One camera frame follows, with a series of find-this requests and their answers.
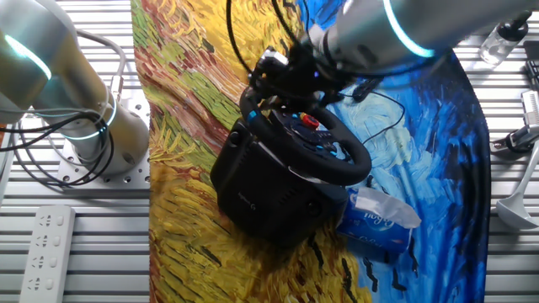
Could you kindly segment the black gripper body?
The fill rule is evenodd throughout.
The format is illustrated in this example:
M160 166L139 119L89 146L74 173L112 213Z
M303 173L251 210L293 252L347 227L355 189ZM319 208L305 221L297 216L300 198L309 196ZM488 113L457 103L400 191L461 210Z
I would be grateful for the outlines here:
M256 69L271 83L274 95L291 99L291 108L308 108L318 101L316 92L335 95L357 80L321 66L312 49L304 45L294 45L289 56L269 46L256 63Z

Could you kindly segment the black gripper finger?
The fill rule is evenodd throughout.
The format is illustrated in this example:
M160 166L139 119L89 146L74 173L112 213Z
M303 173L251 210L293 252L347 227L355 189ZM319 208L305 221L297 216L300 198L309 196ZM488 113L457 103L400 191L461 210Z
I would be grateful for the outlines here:
M249 86L255 91L255 94L262 98L270 98L274 95L274 89L271 83L263 77L263 72L259 69L254 69L248 76Z
M264 100L266 109L290 109L291 99L286 96L274 95Z

